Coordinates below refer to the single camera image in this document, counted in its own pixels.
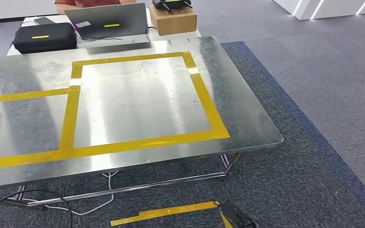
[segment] black case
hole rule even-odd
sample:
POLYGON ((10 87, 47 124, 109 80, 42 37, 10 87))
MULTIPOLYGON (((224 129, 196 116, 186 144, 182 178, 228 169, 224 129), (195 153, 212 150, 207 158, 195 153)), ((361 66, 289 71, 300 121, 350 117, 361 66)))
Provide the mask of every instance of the black case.
POLYGON ((69 23, 21 27, 13 45, 22 54, 75 49, 76 33, 69 23))
POLYGON ((167 8, 164 7, 164 5, 166 5, 171 10, 183 9, 187 6, 184 2, 191 5, 191 0, 152 0, 152 3, 157 10, 166 10, 167 8))

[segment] dark carpet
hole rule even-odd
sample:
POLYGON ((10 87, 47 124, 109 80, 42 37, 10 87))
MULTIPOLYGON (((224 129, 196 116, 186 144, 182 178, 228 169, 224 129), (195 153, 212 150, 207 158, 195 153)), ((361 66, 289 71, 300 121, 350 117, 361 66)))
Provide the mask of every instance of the dark carpet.
MULTIPOLYGON (((365 186, 243 42, 226 43, 223 47, 285 141, 272 149, 247 153, 239 169, 225 182, 210 179, 119 193, 109 205, 89 215, 75 216, 74 227, 107 228, 111 220, 134 216, 143 210, 230 199, 263 228, 365 228, 365 186)), ((216 169, 222 169, 219 157, 123 171, 113 177, 112 187, 205 174, 216 169)), ((65 179, 28 186, 32 188, 62 195, 81 194, 106 189, 106 178, 97 175, 65 179)), ((0 190, 0 195, 13 191, 14 188, 0 190)), ((27 197, 51 198, 39 193, 27 197)), ((109 199, 110 196, 83 199, 70 205, 85 212, 109 199)), ((62 210, 34 212, 0 206, 0 228, 52 228, 66 224, 67 213, 62 210)), ((119 227, 224 226, 217 210, 210 209, 119 227)))

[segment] person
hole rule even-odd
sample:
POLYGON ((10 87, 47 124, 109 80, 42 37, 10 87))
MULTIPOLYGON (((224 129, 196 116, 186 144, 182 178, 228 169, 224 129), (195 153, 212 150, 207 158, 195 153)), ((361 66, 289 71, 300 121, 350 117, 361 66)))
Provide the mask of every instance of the person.
POLYGON ((59 14, 65 14, 68 9, 130 3, 136 3, 136 0, 55 0, 55 7, 59 14))

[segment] metal table top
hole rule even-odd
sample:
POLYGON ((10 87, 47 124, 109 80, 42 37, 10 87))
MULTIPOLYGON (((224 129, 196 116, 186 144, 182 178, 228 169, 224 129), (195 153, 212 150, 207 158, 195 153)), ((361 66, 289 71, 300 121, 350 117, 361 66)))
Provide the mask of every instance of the metal table top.
POLYGON ((213 37, 2 57, 0 111, 0 186, 283 141, 213 37))

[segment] yellow tape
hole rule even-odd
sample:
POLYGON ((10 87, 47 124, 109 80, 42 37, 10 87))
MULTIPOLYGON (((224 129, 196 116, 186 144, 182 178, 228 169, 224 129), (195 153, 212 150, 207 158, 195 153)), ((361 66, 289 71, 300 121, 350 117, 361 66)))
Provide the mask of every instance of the yellow tape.
POLYGON ((225 228, 233 228, 233 226, 230 224, 230 222, 227 220, 227 218, 221 213, 219 212, 221 215, 221 219, 223 221, 224 227, 225 228))
POLYGON ((69 88, 33 91, 33 92, 25 92, 25 93, 18 93, 18 94, 4 94, 4 95, 0 95, 0 102, 33 99, 33 98, 39 98, 39 97, 45 97, 45 96, 63 95, 63 94, 67 94, 68 92, 69 92, 69 88))
MULTIPOLYGON (((116 62, 147 60, 147 59, 166 58, 166 57, 182 57, 188 69, 196 68, 194 60, 189 52, 174 52, 166 54, 153 54, 144 56, 107 58, 107 59, 73 62, 71 79, 77 79, 82 77, 83 65, 116 63, 116 62)), ((67 106, 65 109, 64 122, 62 126, 62 132, 58 150, 1 157, 0 168, 26 165, 26 164, 35 164, 41 162, 51 162, 51 161, 53 162, 53 161, 73 159, 85 156, 141 150, 157 146, 169 146, 181 143, 192 143, 192 142, 207 141, 212 139, 223 139, 230 137, 229 133, 226 130, 226 127, 223 124, 223 121, 219 116, 215 104, 212 101, 212 98, 209 95, 208 90, 206 89, 205 83, 203 82, 201 75, 198 73, 198 70, 191 70, 191 71, 193 73, 190 74, 190 77, 194 85, 194 88, 198 94, 204 112, 208 118, 211 127, 210 130, 186 133, 186 134, 170 135, 164 137, 155 137, 149 139, 140 139, 128 142, 119 142, 119 143, 116 142, 111 144, 88 146, 82 148, 73 148, 76 119, 77 119, 77 109, 80 96, 80 86, 72 85, 69 87, 69 89, 57 89, 57 90, 35 91, 35 92, 10 94, 10 95, 0 95, 0 102, 2 102, 2 101, 12 101, 20 99, 31 99, 31 98, 51 96, 51 95, 68 94, 67 106)))
POLYGON ((119 24, 104 25, 104 28, 117 27, 117 26, 119 26, 119 24))
POLYGON ((125 223, 137 222, 137 221, 153 219, 153 218, 167 216, 167 215, 192 212, 192 211, 197 211, 197 210, 211 209, 211 208, 215 208, 215 207, 217 207, 217 202, 211 201, 211 202, 205 202, 205 203, 191 204, 191 205, 187 205, 187 206, 148 210, 148 211, 139 212, 138 216, 111 221, 110 224, 111 224, 111 226, 118 226, 118 225, 125 224, 125 223))
POLYGON ((62 124, 62 132, 59 140, 58 148, 73 148, 73 140, 75 137, 77 107, 79 106, 80 86, 72 85, 69 88, 67 107, 65 108, 64 122, 62 124))
POLYGON ((36 36, 36 37, 31 37, 32 39, 41 39, 41 38, 48 38, 49 35, 45 35, 45 36, 36 36))
POLYGON ((72 66, 85 66, 85 65, 93 65, 93 64, 104 64, 104 63, 119 63, 119 62, 128 62, 128 61, 137 61, 137 60, 149 60, 149 59, 157 59, 157 58, 172 58, 172 57, 185 57, 191 56, 189 52, 172 52, 172 53, 164 53, 164 54, 152 54, 152 55, 143 55, 143 56, 126 56, 126 57, 118 57, 118 58, 102 58, 102 59, 94 59, 94 60, 84 60, 73 62, 72 66))

